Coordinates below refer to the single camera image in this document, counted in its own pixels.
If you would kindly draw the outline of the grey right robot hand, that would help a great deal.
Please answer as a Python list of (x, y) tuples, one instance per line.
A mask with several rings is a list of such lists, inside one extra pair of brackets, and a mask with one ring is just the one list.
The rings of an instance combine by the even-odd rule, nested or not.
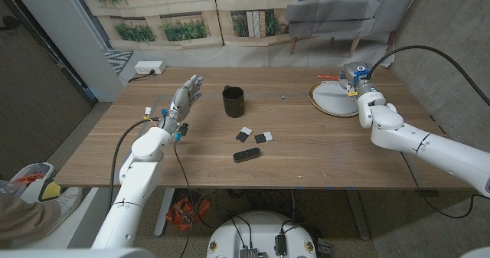
[(350, 97), (361, 97), (365, 93), (375, 92), (376, 88), (368, 74), (372, 65), (365, 62), (351, 62), (344, 64), (339, 73), (338, 82), (348, 91)]

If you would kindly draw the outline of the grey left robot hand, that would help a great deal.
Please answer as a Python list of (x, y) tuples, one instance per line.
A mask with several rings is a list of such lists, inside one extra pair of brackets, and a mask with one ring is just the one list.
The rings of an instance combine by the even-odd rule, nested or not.
[(167, 114), (158, 122), (158, 127), (172, 134), (178, 129), (190, 112), (193, 103), (201, 96), (199, 92), (203, 77), (192, 76), (179, 87), (171, 99)]

